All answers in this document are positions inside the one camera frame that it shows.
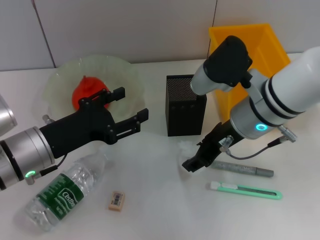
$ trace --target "pen holder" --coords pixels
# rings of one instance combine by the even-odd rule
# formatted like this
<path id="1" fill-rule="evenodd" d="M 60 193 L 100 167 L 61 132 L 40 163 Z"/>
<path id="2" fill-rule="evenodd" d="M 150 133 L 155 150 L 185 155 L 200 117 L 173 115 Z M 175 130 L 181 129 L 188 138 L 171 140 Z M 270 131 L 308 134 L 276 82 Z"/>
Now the pen holder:
<path id="1" fill-rule="evenodd" d="M 166 76 L 165 118 L 168 137 L 200 135 L 207 96 L 190 88 L 193 75 Z"/>

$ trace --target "red object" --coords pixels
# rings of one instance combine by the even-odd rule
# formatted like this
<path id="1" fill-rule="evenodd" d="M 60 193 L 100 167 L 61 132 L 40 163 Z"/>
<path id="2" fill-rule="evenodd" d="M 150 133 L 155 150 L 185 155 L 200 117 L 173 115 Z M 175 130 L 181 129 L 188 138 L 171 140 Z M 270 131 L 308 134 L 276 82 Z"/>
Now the red object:
<path id="1" fill-rule="evenodd" d="M 97 77 L 83 76 L 79 85 L 72 93 L 72 105 L 75 110 L 79 109 L 78 101 L 82 98 L 90 97 L 91 95 L 99 92 L 102 89 L 109 91 L 107 86 Z"/>

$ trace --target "white table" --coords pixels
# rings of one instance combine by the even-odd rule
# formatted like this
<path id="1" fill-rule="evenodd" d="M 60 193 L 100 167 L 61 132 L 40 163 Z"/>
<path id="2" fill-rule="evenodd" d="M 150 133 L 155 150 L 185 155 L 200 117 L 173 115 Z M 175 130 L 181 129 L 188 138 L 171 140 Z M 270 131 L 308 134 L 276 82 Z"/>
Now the white table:
<path id="1" fill-rule="evenodd" d="M 207 168 L 190 177 L 179 169 L 181 140 L 197 143 L 219 121 L 213 96 L 208 94 L 202 136 L 167 137 L 165 119 L 166 75 L 193 74 L 202 60 L 136 64 L 145 87 L 149 120 L 141 132 L 104 145 L 110 168 L 96 191 L 51 233 L 42 233 L 24 218 L 22 208 L 58 171 L 27 186 L 22 181 L 0 192 L 0 236 L 3 240 L 270 240 L 316 239 L 320 223 L 320 106 L 292 119 L 288 126 L 298 135 L 241 163 L 274 170 L 272 178 Z M 13 110 L 14 133 L 43 126 L 46 103 L 41 94 L 54 69 L 0 72 L 0 93 Z M 232 147 L 248 156 L 280 136 L 273 131 L 257 140 Z M 70 153 L 61 169 L 93 153 L 102 143 L 89 143 Z M 236 162 L 225 154 L 217 160 Z M 270 200 L 211 191 L 210 181 L 243 184 L 281 191 L 282 200 Z M 111 192 L 123 191 L 122 212 L 107 209 Z"/>

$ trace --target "water bottle label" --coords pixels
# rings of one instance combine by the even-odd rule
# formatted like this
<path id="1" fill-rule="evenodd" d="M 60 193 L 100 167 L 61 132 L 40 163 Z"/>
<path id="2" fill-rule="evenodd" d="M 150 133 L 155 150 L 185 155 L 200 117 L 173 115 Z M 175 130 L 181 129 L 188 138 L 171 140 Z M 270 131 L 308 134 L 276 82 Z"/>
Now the water bottle label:
<path id="1" fill-rule="evenodd" d="M 60 173 L 37 197 L 61 220 L 84 198 L 84 194 L 69 177 Z"/>

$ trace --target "yellow plastic container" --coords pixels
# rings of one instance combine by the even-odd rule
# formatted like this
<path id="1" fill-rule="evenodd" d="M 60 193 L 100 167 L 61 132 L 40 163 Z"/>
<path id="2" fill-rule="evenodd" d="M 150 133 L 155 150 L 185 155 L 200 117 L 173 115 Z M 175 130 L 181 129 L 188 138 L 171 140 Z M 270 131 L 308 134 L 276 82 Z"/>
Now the yellow plastic container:
<path id="1" fill-rule="evenodd" d="M 268 23 L 210 27 L 210 54 L 230 35 L 244 42 L 253 61 L 250 68 L 257 69 L 269 78 L 290 63 L 287 53 Z M 229 92 L 216 90 L 215 95 L 221 121 L 225 122 L 230 118 L 232 107 L 248 94 L 238 84 Z"/>

